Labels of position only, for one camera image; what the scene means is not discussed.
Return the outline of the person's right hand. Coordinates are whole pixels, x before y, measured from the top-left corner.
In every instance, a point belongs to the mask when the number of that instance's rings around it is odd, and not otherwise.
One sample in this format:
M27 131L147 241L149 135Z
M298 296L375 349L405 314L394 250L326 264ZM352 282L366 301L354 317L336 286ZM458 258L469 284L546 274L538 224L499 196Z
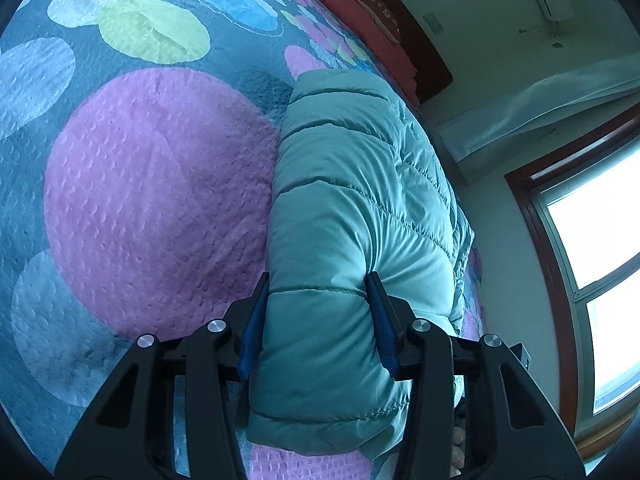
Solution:
M452 430L452 449L449 467L449 477L454 478L462 474L465 464L463 445L465 441L465 431L461 427L454 427Z

